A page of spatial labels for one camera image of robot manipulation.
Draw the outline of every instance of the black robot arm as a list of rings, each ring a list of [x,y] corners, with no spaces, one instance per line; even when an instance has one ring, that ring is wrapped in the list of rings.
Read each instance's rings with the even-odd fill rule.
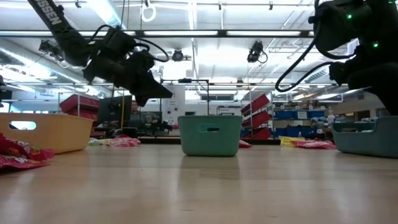
[[[118,28],[103,25],[90,40],[86,40],[74,29],[63,15],[63,7],[52,0],[28,0],[44,21],[57,41],[65,60],[74,66],[84,67],[83,76],[91,83],[95,77],[123,87],[136,96],[139,106],[145,106],[150,98],[171,98],[172,93],[155,81],[151,68],[154,61],[169,60],[167,52],[154,43],[140,39],[160,49],[167,60],[160,60],[149,53],[149,46],[137,43],[136,37],[127,35]],[[102,28],[109,28],[104,39],[96,39]]]

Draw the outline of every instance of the table surface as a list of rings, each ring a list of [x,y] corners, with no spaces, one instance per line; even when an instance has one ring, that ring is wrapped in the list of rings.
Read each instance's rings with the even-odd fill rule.
[[[397,223],[398,161],[255,146],[91,147],[0,174],[0,223]]]

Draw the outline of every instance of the ceiling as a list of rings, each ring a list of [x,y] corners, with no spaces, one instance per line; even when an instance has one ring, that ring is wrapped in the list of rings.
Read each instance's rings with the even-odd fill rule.
[[[65,8],[65,16],[70,24],[77,30],[96,30],[107,23],[100,16],[101,7],[107,9],[110,6],[117,18],[123,15],[123,24],[127,30],[311,30],[312,26],[307,22],[313,15],[313,0],[278,0],[274,1],[272,10],[270,1],[261,0],[167,0],[149,1],[149,6],[155,7],[156,15],[150,22],[141,19],[141,6],[145,1],[125,0],[125,7],[121,0],[96,0],[95,5],[90,1],[79,0],[81,8],[75,6],[75,1],[57,0]],[[144,15],[150,17],[150,10],[146,9]],[[2,0],[0,1],[0,30],[48,30],[40,17],[35,13],[26,0]],[[80,68],[67,67],[61,64],[59,67],[52,57],[43,55],[38,51],[43,39],[35,37],[1,37],[0,49],[8,49],[17,55],[28,58],[30,61],[49,68],[59,77],[50,80],[54,82],[74,82],[68,79],[83,82]],[[236,82],[237,78],[243,78],[245,82],[269,83],[275,82],[296,61],[300,54],[308,47],[309,38],[150,38],[148,39],[172,53],[175,49],[182,49],[185,55],[195,54],[197,65],[197,78],[209,79],[211,82]],[[257,40],[262,41],[269,59],[267,63],[248,63],[246,58],[249,49]],[[161,52],[154,47],[150,51],[156,56]],[[335,54],[346,54],[347,47],[341,46],[333,51]],[[313,49],[293,72],[287,76],[285,82],[295,82],[307,71],[319,63],[329,59]],[[195,77],[192,70],[192,61],[158,63],[155,66],[154,76],[159,76],[167,67],[178,66],[187,70],[187,77]],[[312,83],[331,84],[326,75],[317,78]],[[213,87],[213,89],[236,89],[230,87]],[[269,87],[257,87],[257,90],[270,89]],[[107,93],[109,88],[96,87],[98,92]]]

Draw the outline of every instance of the security camera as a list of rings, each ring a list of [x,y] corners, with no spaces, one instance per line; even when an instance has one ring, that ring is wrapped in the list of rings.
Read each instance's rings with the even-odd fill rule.
[[[174,62],[181,62],[184,59],[184,54],[180,49],[175,49],[172,59]]]

